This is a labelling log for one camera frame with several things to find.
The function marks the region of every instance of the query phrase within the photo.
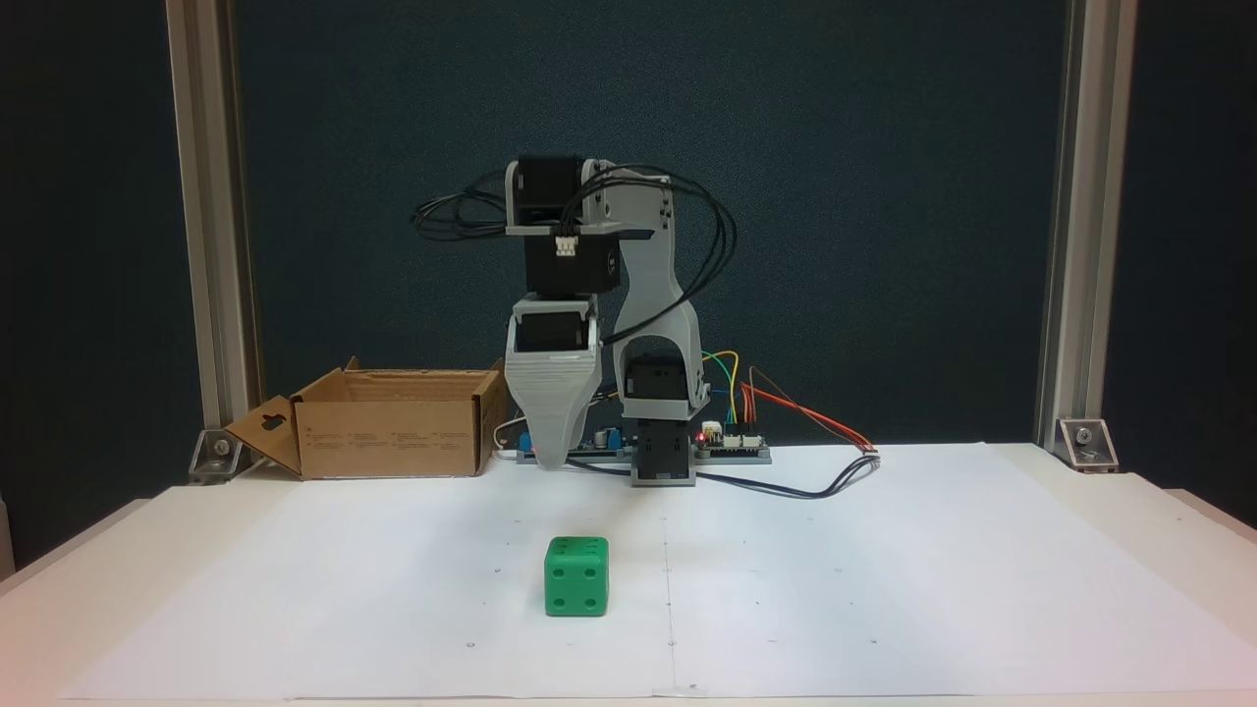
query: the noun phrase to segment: cable bundle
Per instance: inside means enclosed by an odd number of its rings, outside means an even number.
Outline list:
[[[484,182],[494,179],[500,182],[503,177],[503,170],[486,172],[465,186],[463,191],[437,196],[420,204],[410,216],[411,226],[421,238],[436,243],[504,238],[507,235],[507,200],[500,194],[480,189]],[[464,218],[463,209],[473,204],[489,206],[500,213],[502,218],[488,220]],[[444,216],[439,215],[437,211],[444,209],[450,209],[451,213]]]
[[[855,462],[847,464],[845,469],[838,472],[838,476],[830,483],[830,486],[822,488],[821,491],[804,491],[801,488],[791,488],[788,486],[779,486],[776,483],[768,483],[766,481],[747,479],[740,477],[727,477],[724,474],[711,474],[708,472],[698,472],[700,479],[718,481],[720,483],[728,483],[730,486],[737,486],[738,488],[745,488],[749,491],[758,491],[760,493],[769,493],[773,496],[782,496],[786,498],[802,498],[802,499],[817,499],[828,498],[835,496],[840,491],[847,487],[860,473],[861,469],[876,469],[881,464],[881,457],[877,454],[861,454]]]
[[[650,179],[644,176],[628,176],[617,175],[615,172],[620,170],[646,170],[656,172],[657,176],[667,177],[667,182],[662,182],[657,179]],[[688,302],[696,294],[706,289],[715,278],[720,277],[728,267],[729,260],[733,259],[733,254],[738,248],[738,221],[733,218],[733,213],[729,211],[728,206],[722,204],[711,192],[706,190],[701,184],[680,176],[675,172],[670,172],[662,167],[656,167],[654,165],[646,165],[641,162],[634,162],[627,165],[615,165],[605,172],[600,172],[593,177],[588,179],[572,196],[563,213],[559,216],[561,224],[574,224],[576,214],[579,211],[581,201],[588,196],[603,191],[613,186],[645,186],[649,189],[669,189],[674,194],[684,194],[688,196],[696,196],[711,209],[711,215],[714,218],[714,233],[711,237],[711,245],[708,248],[706,255],[703,258],[703,264],[699,265],[699,272],[695,273],[694,279],[690,281],[688,286],[681,289],[681,296],[676,298],[675,302],[664,307],[657,313],[646,317],[645,320],[626,327],[613,335],[605,337],[602,343],[611,345],[617,341],[628,338],[630,336],[640,332],[641,330],[649,327],[650,325],[659,321],[660,317],[671,312],[672,309],[681,306],[683,302]]]
[[[764,379],[766,381],[768,381],[768,385],[773,386],[773,389],[777,390],[778,394],[781,394],[781,398],[778,398],[777,395],[773,395],[771,392],[766,392],[766,391],[755,387],[755,376],[757,375],[759,377]],[[817,413],[816,410],[811,410],[808,408],[804,408],[804,406],[799,405],[798,403],[794,403],[793,398],[791,398],[789,395],[787,395],[786,391],[782,390],[779,385],[777,385],[776,382],[773,382],[773,379],[771,379],[767,375],[764,375],[764,372],[760,371],[759,369],[757,369],[754,366],[750,366],[747,370],[747,377],[749,379],[749,382],[743,382],[742,384],[742,394],[743,394],[742,401],[743,401],[743,405],[744,405],[744,408],[743,408],[743,419],[745,421],[749,421],[749,423],[758,421],[759,413],[755,409],[755,401],[757,401],[758,398],[764,398],[766,400],[769,400],[772,403],[782,405],[783,408],[791,408],[791,409],[798,410],[799,413],[802,413],[803,415],[806,415],[808,419],[811,419],[813,423],[816,423],[817,425],[820,425],[821,429],[823,429],[825,431],[827,431],[827,433],[837,437],[838,439],[845,439],[846,442],[850,442],[851,444],[855,444],[857,448],[860,448],[861,452],[864,452],[866,454],[876,454],[877,453],[877,448],[874,447],[872,442],[869,442],[869,438],[866,438],[865,435],[857,433],[856,430],[848,428],[847,425],[845,425],[845,424],[842,424],[842,423],[840,423],[837,420],[833,420],[831,418],[827,418],[827,416]]]
[[[616,175],[618,170],[649,170],[656,172],[659,176],[667,177],[667,182],[664,184],[657,179],[647,179],[642,176],[628,176],[628,175]],[[415,231],[426,240],[434,240],[437,243],[453,243],[458,240],[486,240],[493,238],[503,238],[507,235],[507,204],[502,195],[484,191],[480,189],[486,181],[497,179],[502,181],[504,179],[504,172],[502,170],[488,172],[481,175],[479,179],[468,185],[463,191],[456,194],[450,194],[446,196],[439,196],[420,204],[415,208],[415,213],[410,218],[411,225]],[[637,322],[622,331],[615,332],[610,336],[602,338],[603,346],[610,346],[617,341],[623,341],[630,336],[640,332],[647,326],[659,321],[660,317],[667,315],[672,309],[681,306],[683,302],[690,301],[694,296],[703,292],[711,282],[715,281],[724,272],[724,268],[733,259],[733,253],[738,247],[738,223],[733,218],[733,213],[711,196],[703,185],[694,180],[683,177],[678,174],[670,172],[661,167],[655,167],[652,165],[631,164],[631,165],[616,165],[607,171],[600,172],[591,179],[588,179],[581,187],[572,195],[564,205],[562,215],[558,221],[558,226],[574,228],[577,225],[576,215],[581,210],[581,203],[595,194],[611,189],[613,186],[647,186],[650,189],[670,189],[674,194],[684,194],[688,196],[696,196],[701,199],[708,208],[711,209],[711,215],[714,216],[715,230],[711,237],[711,245],[708,248],[706,255],[703,259],[703,264],[699,267],[699,272],[694,276],[694,279],[681,289],[681,296],[671,304],[664,307],[657,313],[646,317],[641,322]],[[469,205],[483,205],[499,211],[502,214],[500,219],[469,219],[464,218],[463,209]]]

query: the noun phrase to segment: yellow wire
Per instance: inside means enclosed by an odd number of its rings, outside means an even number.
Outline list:
[[[703,360],[706,361],[708,359],[713,359],[715,356],[733,356],[733,374],[730,374],[730,376],[729,376],[730,377],[730,380],[729,380],[729,409],[733,410],[733,424],[738,424],[738,404],[737,404],[737,400],[735,400],[735,396],[737,396],[738,392],[734,389],[738,386],[738,362],[742,359],[738,356],[737,351],[730,351],[730,350],[727,348],[724,351],[716,351],[711,356],[704,356]]]

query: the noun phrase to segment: white paper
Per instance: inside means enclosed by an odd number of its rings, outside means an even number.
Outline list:
[[[823,448],[758,478],[823,488]],[[711,697],[1257,688],[1257,650],[984,445],[822,502],[666,497],[678,681]]]
[[[660,498],[509,464],[304,483],[67,697],[647,697],[674,682]],[[561,535],[608,540],[606,616],[544,614]]]
[[[852,454],[774,457],[720,470],[820,488]],[[825,501],[500,462],[304,483],[64,697],[1257,688],[1257,650],[989,449],[884,457]],[[606,616],[544,615],[558,535],[608,538]]]

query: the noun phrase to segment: green wire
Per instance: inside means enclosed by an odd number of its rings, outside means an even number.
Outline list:
[[[733,390],[733,374],[729,372],[729,366],[725,366],[724,361],[710,351],[704,351],[703,355],[711,359],[718,366],[720,366],[720,370],[724,371],[724,375],[729,379],[729,390]],[[729,403],[729,414],[725,416],[725,420],[730,423],[733,421],[733,403]]]

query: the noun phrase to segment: wire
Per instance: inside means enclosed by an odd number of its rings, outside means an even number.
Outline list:
[[[806,491],[799,488],[791,488],[788,486],[781,486],[776,483],[768,483],[763,481],[748,479],[742,477],[728,477],[724,474],[711,474],[706,472],[698,472],[700,479],[718,481],[720,483],[728,483],[730,486],[737,486],[739,488],[745,488],[748,491],[758,491],[760,493],[769,493],[773,496],[783,496],[787,498],[802,498],[802,499],[817,499],[828,498],[837,494],[840,491],[847,487],[860,469],[870,468],[876,469],[881,465],[881,457],[876,454],[861,454],[855,462],[847,464],[845,469],[838,472],[838,476],[830,482],[830,486],[822,488],[821,491]]]
[[[514,420],[507,420],[507,421],[502,423],[500,425],[493,428],[493,443],[498,445],[498,449],[505,449],[507,448],[505,440],[503,440],[500,437],[498,437],[498,434],[502,430],[509,428],[510,425],[518,425],[519,423],[523,423],[523,421],[527,421],[527,420],[528,420],[527,415],[519,415]]]
[[[650,170],[657,174],[654,176],[615,175],[615,172],[626,169]],[[486,172],[468,185],[463,191],[446,196],[439,196],[420,204],[410,218],[411,225],[415,228],[415,233],[424,239],[437,243],[505,238],[505,198],[479,189],[480,184],[488,181],[498,174],[502,172]],[[635,325],[607,336],[602,340],[603,346],[610,346],[634,336],[703,292],[709,284],[711,284],[711,282],[715,281],[715,278],[720,276],[720,273],[724,272],[738,248],[738,221],[733,218],[733,213],[729,211],[728,206],[722,204],[715,196],[711,196],[711,192],[696,181],[680,176],[675,172],[670,172],[662,167],[646,164],[616,165],[606,171],[601,171],[591,176],[579,187],[577,187],[576,194],[573,194],[568,203],[563,206],[558,220],[558,228],[563,229],[564,226],[568,226],[574,229],[576,215],[581,209],[582,201],[612,186],[645,186],[649,189],[669,190],[674,194],[698,196],[708,205],[709,209],[711,209],[711,215],[714,218],[714,233],[711,237],[711,245],[708,248],[706,255],[703,258],[698,273],[695,273],[690,284],[681,289],[680,297],[655,315],[651,315]],[[463,216],[463,206],[465,204],[481,204],[489,206],[500,211],[502,218],[466,219]],[[450,209],[449,216],[441,216],[439,214],[445,209]]]
[[[733,371],[732,372],[729,371],[729,367],[724,365],[724,361],[722,361],[719,359],[719,356],[733,356]],[[742,357],[738,356],[737,351],[732,351],[732,350],[716,351],[715,353],[710,353],[708,351],[704,351],[703,352],[703,360],[704,361],[708,361],[708,360],[715,361],[716,364],[720,365],[720,369],[724,371],[724,375],[729,376],[729,421],[732,421],[733,424],[738,424],[738,404],[737,404],[737,400],[734,399],[734,395],[737,395],[737,391],[738,391],[738,382],[737,382],[738,381],[738,362],[742,360]]]
[[[598,472],[603,474],[613,474],[617,477],[627,477],[631,474],[628,469],[612,469],[607,467],[595,467],[593,464],[586,464],[585,462],[578,462],[568,457],[567,463],[578,469],[585,469],[587,472]],[[876,454],[861,454],[854,462],[846,465],[838,476],[835,477],[830,486],[820,491],[807,491],[802,488],[792,488],[788,486],[781,486],[776,483],[768,483],[764,481],[748,479],[743,477],[729,477],[725,474],[713,474],[708,472],[696,472],[698,478],[708,479],[720,483],[727,483],[729,486],[735,486],[738,488],[745,488],[747,491],[757,491],[759,493],[768,493],[771,496],[782,496],[786,498],[799,498],[804,501],[813,501],[820,498],[828,498],[837,494],[840,491],[851,484],[856,474],[861,469],[876,469],[881,465],[881,458]]]
[[[724,390],[723,387],[713,387],[711,389],[711,394],[713,395],[728,395],[729,391]],[[739,390],[738,391],[738,398],[742,398],[742,396],[743,396],[742,391]],[[725,410],[725,413],[727,413],[727,415],[725,415],[725,423],[732,425],[733,424],[733,406],[730,405],[729,409]]]
[[[593,408],[598,403],[602,403],[605,400],[611,400],[612,398],[620,395],[620,392],[616,391],[616,390],[611,390],[610,392],[605,392],[603,387],[600,387],[598,390],[596,390],[593,392],[593,398],[590,399],[590,408]],[[498,437],[498,433],[500,433],[502,430],[509,428],[510,425],[517,425],[517,424],[524,423],[524,421],[528,421],[528,415],[519,415],[518,418],[515,418],[513,420],[507,420],[507,421],[502,423],[500,425],[493,428],[493,443],[498,445],[498,449],[505,449],[507,448],[507,440],[504,440],[500,437]]]
[[[595,467],[593,464],[577,462],[571,457],[567,458],[567,463],[576,467],[577,469],[585,469],[587,472],[598,472],[600,474],[615,474],[617,477],[627,477],[631,473],[628,469],[608,469],[606,467]]]
[[[655,177],[650,176],[625,176],[615,175],[613,172],[618,170],[650,170],[659,172]],[[666,176],[667,180],[660,180],[659,176]],[[690,180],[688,177],[680,176],[675,172],[670,172],[662,167],[657,167],[647,164],[627,164],[627,165],[615,165],[607,171],[593,175],[582,184],[572,199],[568,201],[567,206],[559,215],[561,225],[574,225],[576,224],[576,211],[581,203],[588,196],[595,195],[598,191],[603,191],[612,186],[645,186],[649,189],[666,189],[671,190],[674,194],[685,194],[689,196],[698,196],[706,203],[708,208],[711,209],[711,215],[714,216],[715,229],[711,238],[711,245],[708,248],[708,253],[699,265],[699,272],[694,276],[694,279],[689,286],[681,289],[681,296],[678,297],[672,303],[667,304],[655,315],[646,317],[645,320],[631,325],[623,330],[620,330],[611,336],[602,340],[603,345],[611,345],[617,341],[623,341],[630,336],[640,332],[641,330],[649,327],[650,325],[659,321],[661,317],[671,312],[672,309],[680,307],[683,303],[690,301],[694,296],[699,294],[705,289],[720,273],[728,267],[729,260],[733,259],[733,254],[738,247],[738,221],[733,218],[733,213],[729,211],[728,206],[722,204],[718,199],[711,196],[703,185]]]
[[[759,410],[755,408],[755,367],[754,366],[748,366],[747,367],[747,382],[750,384],[750,394],[749,395],[744,395],[743,400],[747,400],[750,404],[750,421],[758,423],[759,421]]]
[[[763,377],[764,380],[767,380],[769,384],[772,384],[773,387],[777,387],[778,392],[782,392],[782,395],[786,395],[784,391],[782,391],[781,387],[778,387],[777,384],[774,384],[772,381],[772,379],[769,379],[768,376],[766,376],[763,374],[763,371],[759,371],[759,376]],[[870,442],[869,438],[866,438],[865,435],[857,433],[856,430],[848,428],[847,425],[845,425],[845,424],[842,424],[842,423],[840,423],[840,421],[837,421],[835,419],[827,418],[827,416],[817,413],[816,410],[812,410],[810,408],[804,408],[804,406],[799,405],[798,403],[794,403],[794,400],[792,400],[788,395],[786,395],[786,398],[782,399],[782,398],[778,398],[778,396],[776,396],[776,395],[773,395],[771,392],[767,392],[764,390],[759,390],[759,389],[757,389],[757,387],[754,387],[754,386],[752,386],[749,384],[742,384],[742,386],[743,386],[743,391],[748,396],[749,395],[762,395],[763,398],[771,400],[772,403],[777,403],[778,405],[782,405],[784,408],[792,408],[794,410],[798,410],[799,413],[802,413],[802,414],[807,415],[808,418],[811,418],[812,421],[815,421],[817,425],[821,426],[821,429],[828,431],[830,434],[832,434],[835,437],[838,437],[841,439],[846,439],[847,442],[851,442],[852,444],[855,444],[860,449],[864,449],[865,452],[876,452],[876,447],[874,445],[874,443]]]

